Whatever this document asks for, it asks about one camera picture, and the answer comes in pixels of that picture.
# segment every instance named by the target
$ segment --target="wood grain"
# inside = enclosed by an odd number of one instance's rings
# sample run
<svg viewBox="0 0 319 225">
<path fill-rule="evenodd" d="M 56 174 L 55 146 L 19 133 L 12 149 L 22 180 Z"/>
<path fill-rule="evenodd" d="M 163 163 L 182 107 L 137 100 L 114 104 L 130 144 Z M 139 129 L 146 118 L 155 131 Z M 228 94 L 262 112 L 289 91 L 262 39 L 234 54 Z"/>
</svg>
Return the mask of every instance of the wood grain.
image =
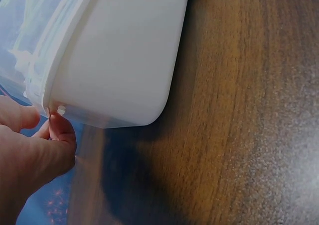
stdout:
<svg viewBox="0 0 319 225">
<path fill-rule="evenodd" d="M 190 0 L 162 116 L 87 128 L 69 224 L 319 224 L 318 95 L 319 0 Z"/>
</svg>

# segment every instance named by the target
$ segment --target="wooden table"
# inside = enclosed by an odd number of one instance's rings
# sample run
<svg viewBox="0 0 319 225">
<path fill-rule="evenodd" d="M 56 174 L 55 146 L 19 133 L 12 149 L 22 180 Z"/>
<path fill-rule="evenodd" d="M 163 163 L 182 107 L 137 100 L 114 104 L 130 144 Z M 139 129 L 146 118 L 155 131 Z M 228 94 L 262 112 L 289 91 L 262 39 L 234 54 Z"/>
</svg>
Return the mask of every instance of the wooden table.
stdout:
<svg viewBox="0 0 319 225">
<path fill-rule="evenodd" d="M 86 128 L 69 224 L 319 224 L 319 0 L 190 0 L 151 126 Z"/>
</svg>

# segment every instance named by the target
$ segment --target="white plastic container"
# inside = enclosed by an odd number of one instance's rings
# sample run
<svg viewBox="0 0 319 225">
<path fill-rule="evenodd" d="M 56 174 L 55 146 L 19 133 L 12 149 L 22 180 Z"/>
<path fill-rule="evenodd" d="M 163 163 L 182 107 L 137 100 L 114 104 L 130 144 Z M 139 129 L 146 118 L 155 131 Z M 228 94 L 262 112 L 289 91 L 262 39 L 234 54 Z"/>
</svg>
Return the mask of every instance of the white plastic container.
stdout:
<svg viewBox="0 0 319 225">
<path fill-rule="evenodd" d="M 152 123 L 169 94 L 187 0 L 1 0 L 0 84 L 43 115 Z"/>
</svg>

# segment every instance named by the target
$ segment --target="hand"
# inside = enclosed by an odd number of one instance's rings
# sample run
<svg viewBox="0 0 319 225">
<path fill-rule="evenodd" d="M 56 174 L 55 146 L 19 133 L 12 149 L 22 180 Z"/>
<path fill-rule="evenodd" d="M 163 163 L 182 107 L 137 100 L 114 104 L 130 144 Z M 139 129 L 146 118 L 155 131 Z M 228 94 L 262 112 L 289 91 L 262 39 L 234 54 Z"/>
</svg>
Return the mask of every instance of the hand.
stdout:
<svg viewBox="0 0 319 225">
<path fill-rule="evenodd" d="M 0 96 L 0 224 L 15 224 L 29 196 L 75 164 L 71 123 L 53 114 L 33 137 L 20 134 L 39 121 L 34 107 Z"/>
</svg>

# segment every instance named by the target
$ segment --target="plastic container lid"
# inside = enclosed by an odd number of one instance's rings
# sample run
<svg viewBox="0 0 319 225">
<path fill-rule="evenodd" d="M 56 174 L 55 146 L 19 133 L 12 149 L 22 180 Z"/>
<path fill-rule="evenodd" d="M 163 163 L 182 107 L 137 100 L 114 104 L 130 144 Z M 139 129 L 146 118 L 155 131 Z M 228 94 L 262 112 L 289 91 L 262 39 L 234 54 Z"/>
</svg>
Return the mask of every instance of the plastic container lid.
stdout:
<svg viewBox="0 0 319 225">
<path fill-rule="evenodd" d="M 42 114 L 46 115 L 43 100 L 52 65 L 58 67 L 83 1 L 0 1 L 0 84 Z"/>
</svg>

